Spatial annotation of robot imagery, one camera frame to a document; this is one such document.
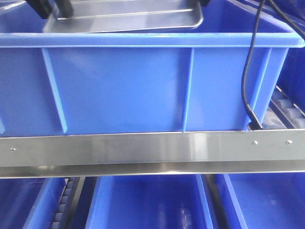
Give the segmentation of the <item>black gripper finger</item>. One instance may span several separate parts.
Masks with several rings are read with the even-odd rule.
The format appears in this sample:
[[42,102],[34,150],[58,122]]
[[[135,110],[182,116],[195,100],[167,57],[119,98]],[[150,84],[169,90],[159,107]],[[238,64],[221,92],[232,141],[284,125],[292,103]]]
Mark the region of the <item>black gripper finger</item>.
[[26,2],[42,19],[48,19],[51,14],[51,4],[48,0],[26,0]]
[[211,0],[196,0],[196,4],[201,7],[206,7],[211,2]]
[[73,16],[73,7],[70,0],[56,0],[56,5],[61,17]]

